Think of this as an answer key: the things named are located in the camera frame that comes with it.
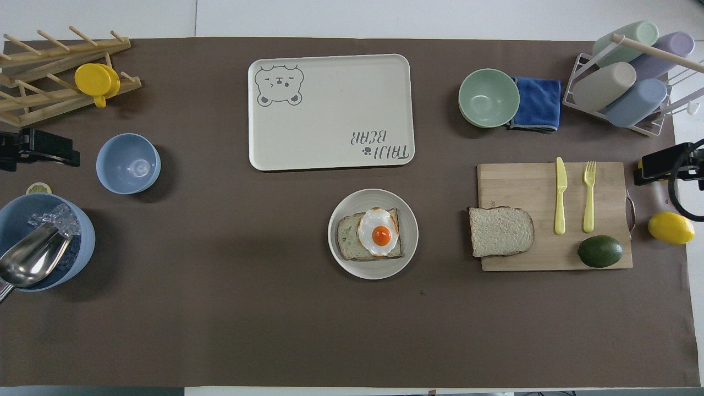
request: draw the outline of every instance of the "white rectangular tray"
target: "white rectangular tray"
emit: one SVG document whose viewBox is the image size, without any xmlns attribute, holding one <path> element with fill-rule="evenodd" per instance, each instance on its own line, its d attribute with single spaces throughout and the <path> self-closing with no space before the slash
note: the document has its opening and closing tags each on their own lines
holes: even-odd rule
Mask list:
<svg viewBox="0 0 704 396">
<path fill-rule="evenodd" d="M 249 66 L 249 161 L 260 171 L 403 165 L 414 153 L 403 56 L 260 59 Z"/>
</svg>

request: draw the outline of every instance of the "lemon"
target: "lemon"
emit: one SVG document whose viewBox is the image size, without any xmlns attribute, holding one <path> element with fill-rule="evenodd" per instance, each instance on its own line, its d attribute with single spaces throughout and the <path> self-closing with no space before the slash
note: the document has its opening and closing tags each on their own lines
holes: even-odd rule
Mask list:
<svg viewBox="0 0 704 396">
<path fill-rule="evenodd" d="M 577 249 L 579 259 L 593 268 L 605 268 L 616 264 L 623 256 L 623 246 L 616 238 L 596 235 L 586 238 Z"/>
<path fill-rule="evenodd" d="M 683 245 L 694 238 L 694 226 L 688 218 L 660 212 L 648 221 L 648 231 L 655 238 L 673 245 Z"/>
<path fill-rule="evenodd" d="M 31 186 L 27 187 L 27 194 L 32 194 L 33 192 L 46 192 L 51 194 L 51 187 L 48 184 L 42 182 L 32 183 Z"/>
</svg>

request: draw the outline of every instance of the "folded blue towel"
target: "folded blue towel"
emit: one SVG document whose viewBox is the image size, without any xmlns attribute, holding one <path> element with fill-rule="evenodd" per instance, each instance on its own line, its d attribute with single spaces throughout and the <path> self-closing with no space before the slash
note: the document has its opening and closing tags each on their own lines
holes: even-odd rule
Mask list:
<svg viewBox="0 0 704 396">
<path fill-rule="evenodd" d="M 560 126 L 559 80 L 514 77 L 518 86 L 520 104 L 516 115 L 508 122 L 508 129 L 553 133 Z"/>
</svg>

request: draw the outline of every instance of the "wooden cutting board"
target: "wooden cutting board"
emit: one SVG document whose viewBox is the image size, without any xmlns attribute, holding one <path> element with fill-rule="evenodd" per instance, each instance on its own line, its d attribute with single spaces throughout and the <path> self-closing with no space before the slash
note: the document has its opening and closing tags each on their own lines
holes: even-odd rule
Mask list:
<svg viewBox="0 0 704 396">
<path fill-rule="evenodd" d="M 623 163 L 596 165 L 594 231 L 582 231 L 586 163 L 565 163 L 564 235 L 555 234 L 556 171 L 554 163 L 483 163 L 477 167 L 479 207 L 511 206 L 530 214 L 535 241 L 528 252 L 514 256 L 482 258 L 485 271 L 552 271 L 597 269 L 579 260 L 579 243 L 594 235 L 609 235 L 623 246 L 623 257 L 604 269 L 632 268 L 631 238 L 626 220 L 626 182 Z"/>
</svg>

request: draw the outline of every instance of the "white table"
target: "white table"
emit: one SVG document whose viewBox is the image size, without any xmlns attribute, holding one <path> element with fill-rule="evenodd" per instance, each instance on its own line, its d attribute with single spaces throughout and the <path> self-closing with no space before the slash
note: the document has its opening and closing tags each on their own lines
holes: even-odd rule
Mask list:
<svg viewBox="0 0 704 396">
<path fill-rule="evenodd" d="M 0 1 L 3 33 L 20 40 L 41 39 L 37 29 L 56 39 L 77 39 L 68 30 L 69 25 L 74 25 L 97 39 L 111 38 L 110 30 L 115 30 L 130 38 L 290 36 L 593 41 L 616 27 L 642 19 L 652 20 L 661 33 L 677 30 L 690 33 L 698 40 L 692 59 L 704 58 L 704 4 L 696 0 L 64 0 L 61 6 L 48 0 Z M 673 98 L 703 85 L 704 75 L 690 78 L 676 86 Z M 704 137 L 704 111 L 696 116 L 680 113 L 675 116 L 674 125 L 676 142 L 695 142 Z M 624 130 L 624 133 L 635 132 Z M 643 188 L 665 190 L 664 185 L 655 184 Z M 679 190 L 686 208 L 704 213 L 704 200 L 696 183 L 679 183 Z M 687 245 L 687 256 L 702 368 L 704 223 L 696 223 L 695 229 L 697 235 Z M 392 395 L 425 393 L 430 389 L 206 387 L 187 388 L 186 394 Z M 501 391 L 511 390 L 439 390 L 440 393 Z"/>
</svg>

